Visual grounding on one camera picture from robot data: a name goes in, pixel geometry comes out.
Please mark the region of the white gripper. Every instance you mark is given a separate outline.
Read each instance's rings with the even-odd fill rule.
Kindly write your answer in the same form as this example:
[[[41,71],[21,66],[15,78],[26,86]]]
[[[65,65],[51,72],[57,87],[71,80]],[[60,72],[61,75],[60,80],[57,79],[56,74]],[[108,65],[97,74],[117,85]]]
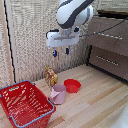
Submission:
[[[79,41],[79,28],[76,27],[75,29],[55,29],[50,30],[46,34],[46,45],[50,48],[53,47],[60,47],[66,45],[74,45],[77,44]],[[66,55],[70,54],[70,48],[66,48]],[[57,57],[57,50],[54,49],[53,57]]]

